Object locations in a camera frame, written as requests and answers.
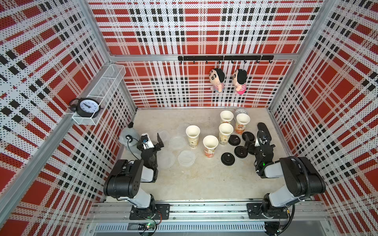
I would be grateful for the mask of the black cup lid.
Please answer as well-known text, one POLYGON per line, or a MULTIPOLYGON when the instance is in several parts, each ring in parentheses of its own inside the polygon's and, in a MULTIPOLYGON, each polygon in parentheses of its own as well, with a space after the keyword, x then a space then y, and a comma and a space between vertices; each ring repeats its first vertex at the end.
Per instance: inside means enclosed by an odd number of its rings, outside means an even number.
POLYGON ((251 155, 256 155, 256 147, 254 144, 249 144, 247 147, 247 151, 251 155))

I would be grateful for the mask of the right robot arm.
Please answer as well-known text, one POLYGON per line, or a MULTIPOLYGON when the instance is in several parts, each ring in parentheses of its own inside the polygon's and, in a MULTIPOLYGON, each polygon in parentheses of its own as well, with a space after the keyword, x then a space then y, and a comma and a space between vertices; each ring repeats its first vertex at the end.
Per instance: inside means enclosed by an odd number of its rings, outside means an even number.
POLYGON ((313 164, 306 157, 289 156, 273 162, 270 140, 257 138, 255 144, 256 173, 263 179, 284 178, 285 184, 278 190, 265 194, 259 209, 252 211, 265 218, 311 196, 324 193, 326 184, 313 164))

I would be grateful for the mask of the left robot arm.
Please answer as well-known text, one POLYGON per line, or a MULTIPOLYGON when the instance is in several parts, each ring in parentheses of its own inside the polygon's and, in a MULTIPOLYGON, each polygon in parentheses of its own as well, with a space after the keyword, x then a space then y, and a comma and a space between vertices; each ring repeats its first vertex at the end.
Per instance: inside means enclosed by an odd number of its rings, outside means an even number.
POLYGON ((127 200, 133 204, 133 212, 138 217, 152 218, 157 212, 155 199, 140 184, 154 183, 157 180, 157 152, 163 147, 164 143, 159 134, 157 143, 153 144, 149 135, 144 133, 137 143, 141 158, 131 161, 120 159, 116 162, 103 186, 105 196, 127 200))

